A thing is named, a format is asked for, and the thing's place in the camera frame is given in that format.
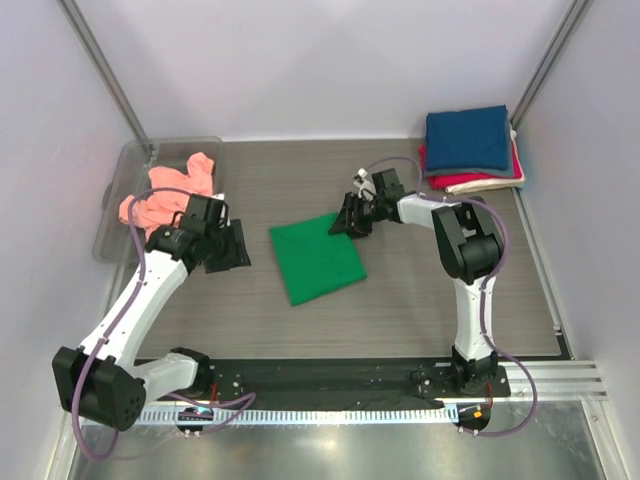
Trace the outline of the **green t shirt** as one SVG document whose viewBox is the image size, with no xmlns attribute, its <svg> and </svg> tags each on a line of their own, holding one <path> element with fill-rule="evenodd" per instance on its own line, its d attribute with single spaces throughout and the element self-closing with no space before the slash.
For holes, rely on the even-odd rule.
<svg viewBox="0 0 640 480">
<path fill-rule="evenodd" d="M 330 213 L 269 229 L 291 305 L 302 305 L 367 278 L 352 239 L 345 233 L 329 233 L 336 219 Z"/>
</svg>

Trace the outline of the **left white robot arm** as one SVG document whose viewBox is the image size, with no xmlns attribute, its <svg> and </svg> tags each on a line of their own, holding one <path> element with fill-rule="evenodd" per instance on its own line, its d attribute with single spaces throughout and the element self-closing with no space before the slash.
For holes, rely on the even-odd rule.
<svg viewBox="0 0 640 480">
<path fill-rule="evenodd" d="M 151 401 L 209 390 L 213 373 L 203 353 L 176 347 L 158 360 L 135 360 L 161 310 L 195 269 L 217 273 L 251 264 L 242 224 L 230 218 L 221 195 L 190 195 L 178 220 L 158 227 L 137 249 L 136 273 L 106 316 L 77 348 L 62 347 L 52 360 L 62 408 L 119 432 Z"/>
</svg>

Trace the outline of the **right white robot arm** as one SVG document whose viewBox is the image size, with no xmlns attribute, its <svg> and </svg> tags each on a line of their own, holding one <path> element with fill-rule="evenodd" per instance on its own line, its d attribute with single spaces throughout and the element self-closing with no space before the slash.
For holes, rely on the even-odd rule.
<svg viewBox="0 0 640 480">
<path fill-rule="evenodd" d="M 498 368 L 492 295 L 505 251 L 499 225 L 481 200 L 452 201 L 407 192 L 393 169 L 375 173 L 371 180 L 365 175 L 366 171 L 360 170 L 355 177 L 358 191 L 344 196 L 328 233 L 364 238 L 382 221 L 434 232 L 440 262 L 454 281 L 456 295 L 451 379 L 465 394 L 482 392 Z"/>
</svg>

